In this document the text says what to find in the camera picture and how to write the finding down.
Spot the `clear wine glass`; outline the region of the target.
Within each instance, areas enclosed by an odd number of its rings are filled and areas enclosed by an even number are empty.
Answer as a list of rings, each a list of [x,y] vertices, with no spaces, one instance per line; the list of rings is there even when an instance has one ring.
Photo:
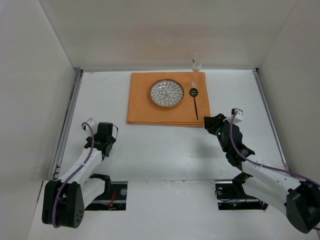
[[[193,80],[192,80],[192,87],[197,87],[197,75],[203,65],[203,58],[204,56],[201,53],[194,53],[192,57],[192,71],[193,71]]]

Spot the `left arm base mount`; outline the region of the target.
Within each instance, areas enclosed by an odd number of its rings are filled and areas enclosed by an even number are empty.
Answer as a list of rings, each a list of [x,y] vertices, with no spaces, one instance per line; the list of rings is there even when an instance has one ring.
[[[107,190],[96,197],[85,211],[125,211],[127,207],[128,182],[113,181]]]

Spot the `patterned ceramic plate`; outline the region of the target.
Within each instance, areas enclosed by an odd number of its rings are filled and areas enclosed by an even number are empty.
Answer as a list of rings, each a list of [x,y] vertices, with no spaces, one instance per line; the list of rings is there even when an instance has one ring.
[[[170,78],[157,80],[149,90],[151,102],[162,108],[176,107],[182,102],[184,95],[183,86]]]

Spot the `black spoon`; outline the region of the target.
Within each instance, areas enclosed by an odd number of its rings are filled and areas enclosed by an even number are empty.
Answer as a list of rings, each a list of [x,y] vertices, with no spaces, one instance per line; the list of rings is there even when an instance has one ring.
[[[197,103],[196,103],[196,97],[198,96],[198,90],[196,88],[191,88],[189,90],[189,95],[193,98],[193,103],[194,103],[194,110],[195,110],[195,115],[196,119],[198,120],[198,109],[197,109]]]

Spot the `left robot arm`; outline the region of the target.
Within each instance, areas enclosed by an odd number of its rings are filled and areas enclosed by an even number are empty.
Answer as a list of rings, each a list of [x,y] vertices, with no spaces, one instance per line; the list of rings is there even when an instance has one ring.
[[[117,194],[110,176],[94,173],[95,168],[110,155],[118,135],[110,122],[96,123],[89,119],[81,124],[87,132],[86,144],[77,161],[57,180],[50,180],[44,188],[41,220],[54,228],[76,229],[90,204],[104,204],[101,197],[111,197],[111,207]]]

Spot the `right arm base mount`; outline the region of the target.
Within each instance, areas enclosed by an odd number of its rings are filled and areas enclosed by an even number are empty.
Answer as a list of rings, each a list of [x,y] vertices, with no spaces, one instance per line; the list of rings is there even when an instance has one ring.
[[[231,180],[216,181],[214,194],[220,211],[265,211],[269,206],[258,198],[247,195],[241,186]]]

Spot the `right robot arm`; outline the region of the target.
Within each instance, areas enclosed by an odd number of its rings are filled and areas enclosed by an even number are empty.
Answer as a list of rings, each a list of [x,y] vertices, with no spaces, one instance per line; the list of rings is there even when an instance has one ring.
[[[244,113],[239,108],[231,116],[205,116],[204,128],[217,137],[230,165],[241,171],[232,181],[242,194],[254,197],[284,214],[301,233],[320,228],[320,185],[298,173],[276,168],[243,144],[237,123]]]

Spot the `orange cloth napkin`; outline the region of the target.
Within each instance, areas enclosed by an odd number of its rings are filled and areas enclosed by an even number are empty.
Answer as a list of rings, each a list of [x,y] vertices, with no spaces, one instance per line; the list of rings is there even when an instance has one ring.
[[[202,127],[204,117],[211,116],[207,91],[206,75],[199,72],[196,77],[198,95],[195,98],[198,120],[196,118],[194,100],[189,95],[194,74],[192,72],[138,72],[131,74],[129,102],[127,111],[128,124],[153,124],[168,126]],[[172,79],[184,88],[184,98],[175,107],[159,107],[152,103],[149,93],[154,82]]]

